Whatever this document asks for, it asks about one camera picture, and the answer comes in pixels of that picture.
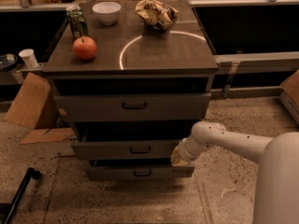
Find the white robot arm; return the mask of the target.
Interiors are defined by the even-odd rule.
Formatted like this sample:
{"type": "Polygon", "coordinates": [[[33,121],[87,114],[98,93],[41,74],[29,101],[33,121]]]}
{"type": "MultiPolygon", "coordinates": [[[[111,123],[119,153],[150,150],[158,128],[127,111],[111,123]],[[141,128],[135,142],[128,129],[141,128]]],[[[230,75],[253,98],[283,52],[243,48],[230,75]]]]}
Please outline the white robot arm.
{"type": "Polygon", "coordinates": [[[266,137],[229,132],[219,123],[199,121],[174,148],[171,162],[187,165],[214,146],[259,165],[253,224],[299,224],[299,132],[266,137]]]}

